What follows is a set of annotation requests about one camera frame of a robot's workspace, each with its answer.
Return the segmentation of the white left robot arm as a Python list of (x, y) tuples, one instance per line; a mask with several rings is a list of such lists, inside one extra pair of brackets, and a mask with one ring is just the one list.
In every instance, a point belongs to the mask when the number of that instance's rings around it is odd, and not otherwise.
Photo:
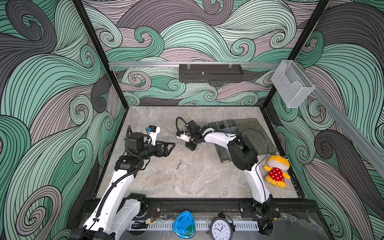
[(125, 151), (116, 161), (109, 187), (83, 226), (71, 232), (71, 240), (118, 240), (136, 216), (146, 213), (145, 195), (132, 194), (126, 200), (123, 198), (151, 157), (167, 157), (175, 147), (175, 143), (157, 140), (160, 130), (153, 125), (145, 133), (127, 129)]

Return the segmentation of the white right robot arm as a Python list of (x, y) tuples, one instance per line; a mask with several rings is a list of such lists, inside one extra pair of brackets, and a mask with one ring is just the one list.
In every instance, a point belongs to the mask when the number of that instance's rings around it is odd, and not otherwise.
[(257, 216), (267, 218), (274, 199), (264, 181), (259, 168), (258, 152), (245, 134), (229, 134), (207, 126), (200, 127), (194, 121), (185, 123), (185, 131), (177, 128), (176, 136), (186, 142), (186, 147), (194, 151), (198, 144), (213, 143), (229, 151), (232, 163), (243, 171), (251, 188)]

